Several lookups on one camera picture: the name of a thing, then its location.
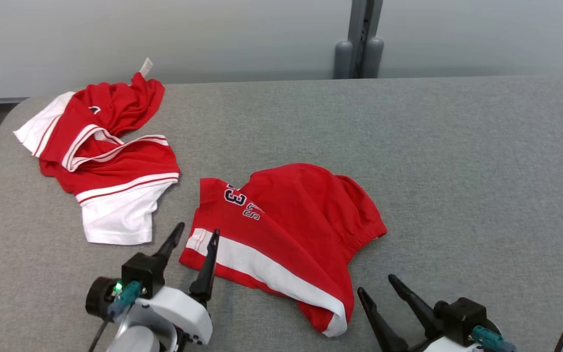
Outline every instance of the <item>red garment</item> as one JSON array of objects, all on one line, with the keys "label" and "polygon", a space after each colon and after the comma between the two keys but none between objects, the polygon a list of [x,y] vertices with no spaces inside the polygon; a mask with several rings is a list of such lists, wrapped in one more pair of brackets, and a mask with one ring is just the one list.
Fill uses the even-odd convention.
[{"label": "red garment", "polygon": [[297,163],[256,172],[240,190],[203,178],[200,193],[179,262],[199,270],[218,228],[218,276],[297,299],[326,336],[346,330],[354,301],[346,266],[386,233],[377,207],[357,183]]},{"label": "red garment", "polygon": [[41,172],[58,179],[82,207],[89,242],[152,240],[151,213],[179,168],[159,134],[125,143],[159,109],[164,87],[140,73],[126,83],[89,85],[61,94],[14,132],[40,158]]}]

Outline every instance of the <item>printed number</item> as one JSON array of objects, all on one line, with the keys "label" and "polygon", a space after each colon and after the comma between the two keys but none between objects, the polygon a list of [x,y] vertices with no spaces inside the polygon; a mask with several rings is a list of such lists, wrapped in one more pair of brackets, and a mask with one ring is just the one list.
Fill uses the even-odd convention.
[{"label": "printed number", "polygon": [[237,205],[244,205],[244,203],[246,202],[246,197],[244,196],[244,194],[235,195],[233,189],[226,189],[225,200]]},{"label": "printed number", "polygon": [[260,215],[254,211],[255,209],[258,209],[262,212],[262,209],[258,208],[254,203],[249,203],[249,205],[246,206],[243,215],[248,218],[260,220]]}]

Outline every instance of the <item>clothing tag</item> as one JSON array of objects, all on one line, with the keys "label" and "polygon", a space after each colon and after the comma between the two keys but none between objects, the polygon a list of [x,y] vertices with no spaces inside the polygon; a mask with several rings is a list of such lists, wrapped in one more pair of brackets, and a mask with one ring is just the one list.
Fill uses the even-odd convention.
[{"label": "clothing tag", "polygon": [[143,63],[143,67],[140,69],[140,74],[143,75],[143,77],[147,76],[147,73],[149,73],[149,70],[153,67],[153,63],[151,60],[149,60],[149,58],[145,59],[145,63]]}]

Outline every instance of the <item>gray fabric surface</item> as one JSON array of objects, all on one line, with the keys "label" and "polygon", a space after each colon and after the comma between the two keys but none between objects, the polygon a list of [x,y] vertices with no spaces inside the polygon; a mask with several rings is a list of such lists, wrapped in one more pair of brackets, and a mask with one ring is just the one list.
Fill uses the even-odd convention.
[{"label": "gray fabric surface", "polygon": [[[197,208],[198,180],[240,186],[257,170],[315,163],[354,178],[389,228],[350,264],[411,345],[424,337],[391,289],[397,274],[430,305],[465,296],[524,352],[552,351],[563,329],[563,79],[438,78],[170,85],[127,140],[163,133],[182,170],[154,214],[154,243],[87,243],[80,207],[11,133],[54,96],[0,128],[0,351],[84,351],[101,321],[84,309],[97,276],[118,277]],[[196,272],[166,269],[187,290]],[[215,332],[201,351],[378,351],[356,301],[346,334],[311,329],[290,299],[215,282]],[[100,342],[107,347],[116,327]]]}]

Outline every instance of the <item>red shorts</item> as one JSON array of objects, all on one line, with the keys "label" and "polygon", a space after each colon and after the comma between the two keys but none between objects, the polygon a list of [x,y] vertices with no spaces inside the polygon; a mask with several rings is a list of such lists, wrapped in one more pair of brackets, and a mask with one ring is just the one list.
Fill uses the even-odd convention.
[{"label": "red shorts", "polygon": [[297,163],[256,172],[239,190],[202,178],[200,202],[179,262],[199,270],[219,229],[218,276],[296,299],[326,336],[346,330],[354,301],[346,266],[386,233],[357,183]]}]

